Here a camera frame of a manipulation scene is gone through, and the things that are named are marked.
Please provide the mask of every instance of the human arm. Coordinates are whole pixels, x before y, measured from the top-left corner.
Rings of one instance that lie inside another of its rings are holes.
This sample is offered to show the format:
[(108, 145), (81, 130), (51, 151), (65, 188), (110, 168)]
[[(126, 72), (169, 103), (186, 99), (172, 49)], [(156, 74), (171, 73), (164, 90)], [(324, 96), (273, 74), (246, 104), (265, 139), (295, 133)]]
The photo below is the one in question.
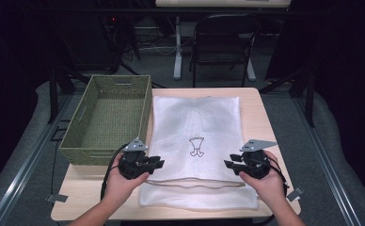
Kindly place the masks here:
[(133, 180), (127, 180), (116, 166), (122, 154), (118, 154), (109, 172), (106, 190), (103, 199), (70, 225), (104, 225), (104, 223), (117, 211), (130, 197), (133, 190), (144, 183), (150, 176), (147, 172)]
[[(278, 161), (272, 153), (267, 151), (265, 151), (265, 153), (269, 158), (274, 159), (276, 162)], [(277, 164), (274, 161), (271, 161), (271, 165), (277, 167)], [(239, 176), (256, 190), (260, 199), (262, 199), (273, 212), (278, 225), (305, 225), (286, 200), (282, 187), (282, 179), (276, 171), (270, 169), (268, 175), (260, 180), (255, 179), (242, 171), (239, 173)]]

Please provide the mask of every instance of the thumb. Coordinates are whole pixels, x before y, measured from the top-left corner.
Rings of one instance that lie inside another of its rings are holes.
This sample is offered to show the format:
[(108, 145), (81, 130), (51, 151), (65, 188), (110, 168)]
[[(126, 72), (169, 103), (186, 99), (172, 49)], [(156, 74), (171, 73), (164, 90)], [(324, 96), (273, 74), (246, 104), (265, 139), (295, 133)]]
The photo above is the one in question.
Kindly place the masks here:
[(239, 176), (241, 177), (242, 180), (244, 180), (248, 185), (252, 186), (253, 188), (256, 189), (256, 184), (258, 182), (257, 179), (247, 175), (246, 173), (244, 173), (243, 171), (239, 172)]
[(150, 174), (148, 172), (142, 173), (137, 178), (135, 178), (135, 179), (132, 180), (133, 185), (135, 187), (141, 185), (142, 183), (144, 183), (148, 179), (148, 177), (150, 177)]

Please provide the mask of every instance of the black curtain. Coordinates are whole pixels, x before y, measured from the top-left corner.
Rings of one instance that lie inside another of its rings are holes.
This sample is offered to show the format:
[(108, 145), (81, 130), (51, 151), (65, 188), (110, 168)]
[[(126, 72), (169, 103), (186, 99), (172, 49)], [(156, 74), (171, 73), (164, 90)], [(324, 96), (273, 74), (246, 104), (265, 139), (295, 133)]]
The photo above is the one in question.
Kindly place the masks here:
[(347, 162), (365, 185), (365, 1), (293, 0), (291, 11), (329, 10), (337, 5), (337, 10), (350, 7), (351, 13), (345, 23), (333, 27), (333, 35), (325, 32), (329, 19), (285, 22), (266, 78), (301, 69), (319, 40), (333, 38), (324, 45), (315, 89), (335, 116)]
[(34, 113), (35, 89), (48, 80), (49, 60), (32, 27), (17, 1), (0, 1), (0, 172)]

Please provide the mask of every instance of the laundry bag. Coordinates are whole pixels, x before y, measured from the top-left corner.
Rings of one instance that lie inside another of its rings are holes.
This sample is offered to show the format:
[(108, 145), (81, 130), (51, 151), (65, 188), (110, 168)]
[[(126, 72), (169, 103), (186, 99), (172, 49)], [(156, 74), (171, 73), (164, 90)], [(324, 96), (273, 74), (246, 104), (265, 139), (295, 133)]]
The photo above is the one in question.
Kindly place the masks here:
[(224, 163), (243, 145), (238, 97), (153, 97), (149, 155), (165, 164), (140, 187), (140, 206), (258, 208), (255, 190)]

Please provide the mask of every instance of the green basket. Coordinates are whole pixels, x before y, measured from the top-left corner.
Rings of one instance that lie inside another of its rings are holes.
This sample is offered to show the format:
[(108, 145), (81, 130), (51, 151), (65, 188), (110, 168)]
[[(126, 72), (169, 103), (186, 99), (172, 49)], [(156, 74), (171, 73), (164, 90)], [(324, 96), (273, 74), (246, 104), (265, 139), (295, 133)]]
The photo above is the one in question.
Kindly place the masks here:
[(148, 75), (93, 75), (59, 150), (74, 165), (107, 166), (122, 144), (146, 140), (151, 101)]

